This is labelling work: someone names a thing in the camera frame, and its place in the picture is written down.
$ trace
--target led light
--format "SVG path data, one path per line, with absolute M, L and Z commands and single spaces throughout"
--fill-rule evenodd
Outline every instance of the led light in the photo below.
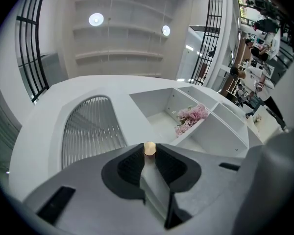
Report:
M 169 26 L 165 25 L 162 27 L 162 33 L 167 37 L 170 35 L 170 28 Z
M 194 50 L 194 48 L 193 48 L 193 47 L 190 47 L 189 45 L 186 45 L 186 49 L 189 49 L 189 50 L 191 50 L 191 51 Z
M 88 21 L 92 26 L 99 26 L 103 23 L 103 15 L 100 13 L 94 13 L 89 17 Z

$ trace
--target black slot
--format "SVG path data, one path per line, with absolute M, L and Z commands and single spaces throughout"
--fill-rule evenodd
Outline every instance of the black slot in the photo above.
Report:
M 229 163 L 221 163 L 219 166 L 225 169 L 234 170 L 234 171 L 238 171 L 241 168 L 239 165 L 229 164 Z
M 54 225 L 74 193 L 75 189 L 62 186 L 51 199 L 45 203 L 37 215 L 49 224 Z

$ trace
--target window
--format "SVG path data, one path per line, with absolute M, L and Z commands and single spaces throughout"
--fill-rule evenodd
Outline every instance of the window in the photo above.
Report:
M 248 20 L 247 25 L 249 25 L 249 26 L 253 26 L 254 23 L 255 23 L 254 21 L 252 21 L 252 20 Z
M 247 23 L 248 23 L 248 20 L 245 19 L 245 18 L 241 18 L 241 23 L 243 23 L 243 24 L 247 24 Z
M 244 6 L 240 6 L 240 12 L 241 12 L 241 17 L 246 18 L 247 17 L 247 9 Z
M 239 4 L 241 4 L 241 5 L 247 5 L 247 0 L 239 0 Z

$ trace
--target wall shelf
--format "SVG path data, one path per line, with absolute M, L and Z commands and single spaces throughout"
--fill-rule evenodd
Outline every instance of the wall shelf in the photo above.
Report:
M 132 24 L 116 24 L 116 23 L 110 23 L 110 24 L 107 24 L 107 23 L 104 23 L 100 26 L 97 26 L 97 27 L 94 27 L 92 25 L 90 25 L 89 23 L 88 24 L 80 24 L 80 25 L 75 25 L 73 27 L 73 31 L 79 31 L 79 30 L 86 30 L 86 29 L 98 29 L 100 27 L 113 27 L 113 28 L 125 28 L 125 29 L 133 29 L 133 30 L 138 30 L 138 31 L 143 31 L 143 32 L 147 32 L 147 33 L 150 33 L 150 34 L 155 34 L 157 36 L 161 36 L 162 38 L 166 39 L 168 38 L 169 36 L 165 36 L 163 35 L 160 30 L 159 32 L 156 32 L 152 29 L 148 29 L 148 28 L 144 28 L 144 27 L 140 27 L 140 26 L 137 26 L 137 25 L 132 25 Z
M 162 54 L 144 52 L 144 51 L 134 51 L 134 50 L 105 50 L 105 51 L 93 51 L 78 54 L 75 56 L 76 60 L 88 58 L 88 57 L 98 57 L 106 55 L 131 55 L 131 56 L 143 56 L 143 57 L 154 57 L 154 58 L 163 58 Z
M 100 1 L 100 0 L 76 0 L 75 3 L 83 3 L 83 2 L 88 2 L 88 1 Z M 143 8 L 146 8 L 146 9 L 149 9 L 151 11 L 154 11 L 155 13 L 158 13 L 158 14 L 161 14 L 163 15 L 164 12 L 163 11 L 159 11 L 149 5 L 146 5 L 146 4 L 142 4 L 142 3 L 139 3 L 139 2 L 136 2 L 136 1 L 132 1 L 132 0 L 113 0 L 113 1 L 118 1 L 118 2 L 124 2 L 124 3 L 129 3 L 129 4 L 132 4 L 132 5 L 136 5 L 136 6 L 139 6 L 139 7 L 143 7 Z M 166 15 L 164 14 L 164 16 L 170 20 L 173 19 L 172 16 L 169 16 L 169 15 Z

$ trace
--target black metal railing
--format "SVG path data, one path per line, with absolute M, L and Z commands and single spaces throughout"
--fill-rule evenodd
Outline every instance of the black metal railing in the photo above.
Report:
M 34 102 L 49 89 L 44 73 L 39 49 L 39 18 L 43 0 L 24 0 L 19 22 L 19 48 L 23 68 L 25 87 L 31 101 Z
M 190 83 L 203 85 L 213 61 L 222 19 L 222 0 L 209 0 L 203 40 Z

